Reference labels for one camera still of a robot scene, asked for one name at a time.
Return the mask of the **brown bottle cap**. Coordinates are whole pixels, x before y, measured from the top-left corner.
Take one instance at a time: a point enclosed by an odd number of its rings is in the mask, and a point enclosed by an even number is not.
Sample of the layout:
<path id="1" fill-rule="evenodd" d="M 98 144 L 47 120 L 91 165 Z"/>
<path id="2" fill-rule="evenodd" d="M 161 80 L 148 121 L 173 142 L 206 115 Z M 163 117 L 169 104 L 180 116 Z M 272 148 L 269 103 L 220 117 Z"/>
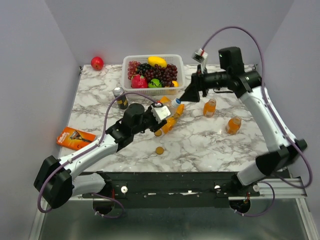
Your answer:
<path id="1" fill-rule="evenodd" d="M 155 135 L 156 137 L 160 137 L 160 136 L 162 135 L 162 131 L 161 131 L 161 130 L 157 130 L 157 131 L 154 133 L 154 135 Z"/>
<path id="2" fill-rule="evenodd" d="M 161 146 L 159 146 L 155 149 L 155 152 L 157 155 L 162 155 L 164 153 L 164 151 L 165 151 L 164 148 Z"/>

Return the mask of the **orange juice bottle back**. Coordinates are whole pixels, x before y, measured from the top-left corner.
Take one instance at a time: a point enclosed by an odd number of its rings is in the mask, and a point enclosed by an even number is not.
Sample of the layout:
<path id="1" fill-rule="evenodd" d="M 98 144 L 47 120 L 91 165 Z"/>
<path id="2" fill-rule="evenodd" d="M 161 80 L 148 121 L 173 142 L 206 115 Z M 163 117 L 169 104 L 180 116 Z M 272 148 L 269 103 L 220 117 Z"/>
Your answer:
<path id="1" fill-rule="evenodd" d="M 207 118 L 212 118 L 216 111 L 216 104 L 217 101 L 214 98 L 206 102 L 203 107 L 203 115 Z"/>

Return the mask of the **orange juice bottle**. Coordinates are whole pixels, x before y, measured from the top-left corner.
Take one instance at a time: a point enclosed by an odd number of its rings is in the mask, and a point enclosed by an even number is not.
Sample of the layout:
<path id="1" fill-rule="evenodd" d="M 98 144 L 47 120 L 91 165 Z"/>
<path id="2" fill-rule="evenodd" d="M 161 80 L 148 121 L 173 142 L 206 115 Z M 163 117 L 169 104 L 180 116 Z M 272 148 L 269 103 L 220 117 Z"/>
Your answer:
<path id="1" fill-rule="evenodd" d="M 241 125 L 242 125 L 241 117 L 235 116 L 228 121 L 225 127 L 225 130 L 228 134 L 235 135 L 239 131 Z"/>
<path id="2" fill-rule="evenodd" d="M 216 104 L 217 101 L 214 98 L 206 102 L 203 107 L 203 115 L 207 118 L 212 118 L 216 111 Z"/>

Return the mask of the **clear plastic bottle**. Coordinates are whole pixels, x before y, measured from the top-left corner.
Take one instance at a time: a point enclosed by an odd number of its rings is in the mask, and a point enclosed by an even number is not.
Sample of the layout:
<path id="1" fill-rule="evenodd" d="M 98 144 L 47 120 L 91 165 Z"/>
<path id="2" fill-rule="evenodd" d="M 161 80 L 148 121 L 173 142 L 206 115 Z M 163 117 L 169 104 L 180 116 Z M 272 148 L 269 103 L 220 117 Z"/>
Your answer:
<path id="1" fill-rule="evenodd" d="M 175 99 L 167 101 L 164 103 L 165 106 L 168 107 L 170 115 L 169 117 L 173 116 L 176 113 L 177 108 L 181 105 L 181 104 L 177 104 L 175 102 Z"/>

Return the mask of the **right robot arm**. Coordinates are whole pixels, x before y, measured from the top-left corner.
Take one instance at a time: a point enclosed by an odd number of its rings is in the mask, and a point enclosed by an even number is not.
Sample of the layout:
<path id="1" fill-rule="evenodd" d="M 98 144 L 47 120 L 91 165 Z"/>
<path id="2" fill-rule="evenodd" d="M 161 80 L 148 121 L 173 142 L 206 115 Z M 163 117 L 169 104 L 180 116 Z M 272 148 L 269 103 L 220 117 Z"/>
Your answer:
<path id="1" fill-rule="evenodd" d="M 282 133 L 280 116 L 271 101 L 263 98 L 267 90 L 262 87 L 262 77 L 256 70 L 245 71 L 239 47 L 222 48 L 218 55 L 221 71 L 209 73 L 206 69 L 207 53 L 200 48 L 193 54 L 199 65 L 180 100 L 197 103 L 201 97 L 207 96 L 210 89 L 227 88 L 250 111 L 268 152 L 257 156 L 254 163 L 232 176 L 230 191 L 241 196 L 247 192 L 249 185 L 292 165 L 298 159 L 299 152 L 307 148 L 307 143 L 304 139 L 296 139 L 290 130 Z"/>

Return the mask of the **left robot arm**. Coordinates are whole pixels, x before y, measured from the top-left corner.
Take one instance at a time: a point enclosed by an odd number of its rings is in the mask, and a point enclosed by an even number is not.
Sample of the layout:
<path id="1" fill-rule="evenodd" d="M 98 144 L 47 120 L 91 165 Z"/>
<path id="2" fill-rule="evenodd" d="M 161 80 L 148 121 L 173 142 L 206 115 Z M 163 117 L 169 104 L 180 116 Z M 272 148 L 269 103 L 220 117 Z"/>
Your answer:
<path id="1" fill-rule="evenodd" d="M 110 194 L 111 179 L 103 172 L 84 175 L 83 172 L 99 160 L 114 155 L 133 142 L 136 134 L 145 130 L 156 132 L 166 124 L 170 110 L 162 103 L 152 103 L 147 109 L 132 103 L 122 119 L 104 130 L 102 135 L 80 150 L 56 159 L 47 157 L 37 174 L 34 187 L 38 190 L 38 209 L 45 199 L 52 209 L 64 205 L 71 197 L 97 194 L 104 198 Z"/>

